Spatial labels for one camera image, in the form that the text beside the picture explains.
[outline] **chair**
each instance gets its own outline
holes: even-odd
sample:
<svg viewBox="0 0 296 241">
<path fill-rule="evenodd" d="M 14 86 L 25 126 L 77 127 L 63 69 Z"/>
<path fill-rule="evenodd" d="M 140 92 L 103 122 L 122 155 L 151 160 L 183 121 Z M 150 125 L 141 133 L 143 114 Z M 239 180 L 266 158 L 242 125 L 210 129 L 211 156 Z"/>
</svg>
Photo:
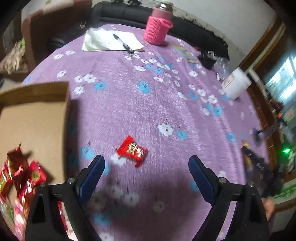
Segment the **chair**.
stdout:
<svg viewBox="0 0 296 241">
<path fill-rule="evenodd" d="M 48 41 L 76 23 L 86 20 L 92 0 L 66 0 L 48 5 L 29 15 L 22 23 L 26 58 L 31 72 L 51 54 Z"/>
</svg>

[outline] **purple bedsheet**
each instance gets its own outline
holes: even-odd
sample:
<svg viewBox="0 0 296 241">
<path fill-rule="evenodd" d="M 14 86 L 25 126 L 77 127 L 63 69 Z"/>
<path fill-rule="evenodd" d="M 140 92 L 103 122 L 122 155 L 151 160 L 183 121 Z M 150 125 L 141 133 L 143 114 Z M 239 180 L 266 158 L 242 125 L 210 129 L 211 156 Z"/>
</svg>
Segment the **purple bedsheet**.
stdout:
<svg viewBox="0 0 296 241">
<path fill-rule="evenodd" d="M 256 148 L 252 141 L 252 128 L 261 128 L 252 101 L 247 92 L 229 100 L 213 71 L 187 63 L 171 46 L 143 41 L 143 29 L 102 28 L 133 32 L 145 52 L 82 52 L 82 36 L 57 49 L 23 83 L 69 81 L 69 173 L 77 174 L 96 154 L 106 160 L 87 211 L 102 240 L 192 240 L 210 204 L 188 170 L 189 157 L 198 155 L 216 175 L 240 184 L 245 183 L 242 139 L 267 158 L 266 146 Z M 166 41 L 198 54 L 180 39 Z M 127 135 L 149 149 L 138 169 L 115 154 Z M 218 239 L 233 211 L 234 205 Z"/>
</svg>

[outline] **blue gripper pad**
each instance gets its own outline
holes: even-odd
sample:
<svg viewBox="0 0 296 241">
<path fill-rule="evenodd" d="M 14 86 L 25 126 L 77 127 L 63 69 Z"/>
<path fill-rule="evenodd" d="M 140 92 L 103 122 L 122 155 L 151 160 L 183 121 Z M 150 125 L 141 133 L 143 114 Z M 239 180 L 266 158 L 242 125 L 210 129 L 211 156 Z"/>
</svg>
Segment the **blue gripper pad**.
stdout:
<svg viewBox="0 0 296 241">
<path fill-rule="evenodd" d="M 189 167 L 189 171 L 190 171 L 196 185 L 198 186 L 204 200 L 206 202 L 209 202 L 211 205 L 214 205 L 215 204 L 214 187 L 211 184 L 211 182 L 209 181 L 209 179 L 207 178 L 206 174 L 203 172 L 202 168 L 198 165 L 198 162 L 195 160 L 195 158 L 193 156 L 189 158 L 188 167 Z"/>
<path fill-rule="evenodd" d="M 102 176 L 103 171 L 105 170 L 105 159 L 102 156 L 96 156 L 93 162 L 89 165 L 91 170 L 88 172 L 88 175 L 85 177 L 83 183 L 79 185 L 79 203 L 83 204 L 88 202 L 92 196 L 96 185 L 100 177 Z"/>
</svg>

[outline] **green light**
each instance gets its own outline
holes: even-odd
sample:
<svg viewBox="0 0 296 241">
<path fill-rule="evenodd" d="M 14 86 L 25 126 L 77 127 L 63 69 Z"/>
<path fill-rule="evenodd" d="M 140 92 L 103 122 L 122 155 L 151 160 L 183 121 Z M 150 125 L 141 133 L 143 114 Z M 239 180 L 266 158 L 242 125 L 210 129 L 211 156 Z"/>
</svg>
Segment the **green light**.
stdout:
<svg viewBox="0 0 296 241">
<path fill-rule="evenodd" d="M 290 151 L 291 151 L 291 149 L 285 149 L 283 152 L 289 153 Z"/>
</svg>

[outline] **pink water bottle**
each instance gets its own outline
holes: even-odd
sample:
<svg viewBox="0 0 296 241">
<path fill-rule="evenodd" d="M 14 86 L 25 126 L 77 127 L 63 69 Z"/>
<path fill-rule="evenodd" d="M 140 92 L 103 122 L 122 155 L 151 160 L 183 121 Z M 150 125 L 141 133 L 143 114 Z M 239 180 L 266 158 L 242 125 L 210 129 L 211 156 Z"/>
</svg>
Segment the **pink water bottle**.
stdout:
<svg viewBox="0 0 296 241">
<path fill-rule="evenodd" d="M 169 29 L 173 26 L 173 4 L 161 2 L 148 17 L 143 39 L 153 45 L 161 45 L 165 41 Z"/>
</svg>

